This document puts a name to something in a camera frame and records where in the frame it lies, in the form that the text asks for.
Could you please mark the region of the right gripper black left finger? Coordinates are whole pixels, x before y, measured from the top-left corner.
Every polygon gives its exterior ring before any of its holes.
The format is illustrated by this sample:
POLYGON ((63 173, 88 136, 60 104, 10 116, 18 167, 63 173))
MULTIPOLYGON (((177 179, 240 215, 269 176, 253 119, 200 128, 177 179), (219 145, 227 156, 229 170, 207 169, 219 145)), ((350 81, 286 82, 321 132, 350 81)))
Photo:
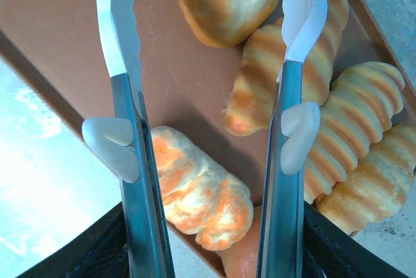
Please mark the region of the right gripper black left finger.
POLYGON ((126 230, 119 203, 69 244, 20 277, 129 277, 126 230))

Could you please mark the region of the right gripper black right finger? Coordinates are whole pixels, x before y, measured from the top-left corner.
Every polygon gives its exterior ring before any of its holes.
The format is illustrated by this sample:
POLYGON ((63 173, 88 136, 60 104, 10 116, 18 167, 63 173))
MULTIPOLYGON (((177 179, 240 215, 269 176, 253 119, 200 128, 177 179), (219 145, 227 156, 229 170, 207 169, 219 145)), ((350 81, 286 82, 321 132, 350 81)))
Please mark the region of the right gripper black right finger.
POLYGON ((304 207, 304 277, 405 277, 312 206, 304 207))

